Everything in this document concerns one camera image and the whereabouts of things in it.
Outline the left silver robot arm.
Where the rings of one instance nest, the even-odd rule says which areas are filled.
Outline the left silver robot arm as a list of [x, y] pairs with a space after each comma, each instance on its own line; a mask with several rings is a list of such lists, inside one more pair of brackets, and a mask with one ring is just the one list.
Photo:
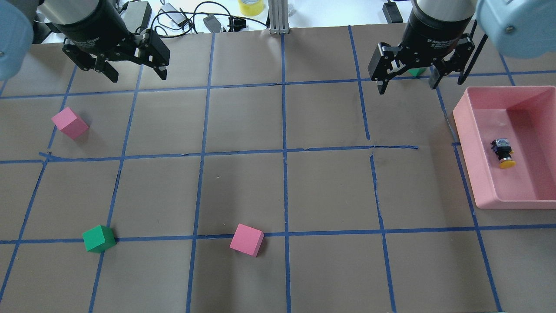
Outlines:
[[130, 31], [107, 0], [3, 0], [0, 3], [1, 80], [21, 69], [33, 42], [36, 12], [40, 10], [64, 34], [62, 51], [81, 70], [119, 79], [113, 61], [131, 61], [154, 69], [167, 79], [171, 52], [149, 28]]

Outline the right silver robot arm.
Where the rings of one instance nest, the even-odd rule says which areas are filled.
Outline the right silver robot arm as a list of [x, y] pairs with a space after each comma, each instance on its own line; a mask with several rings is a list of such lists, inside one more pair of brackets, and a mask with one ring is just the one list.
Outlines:
[[488, 40], [503, 56], [540, 57], [555, 51], [555, 10], [553, 0], [413, 0], [401, 42], [377, 44], [370, 79], [384, 94], [393, 78], [432, 66], [431, 89], [451, 73], [462, 85]]

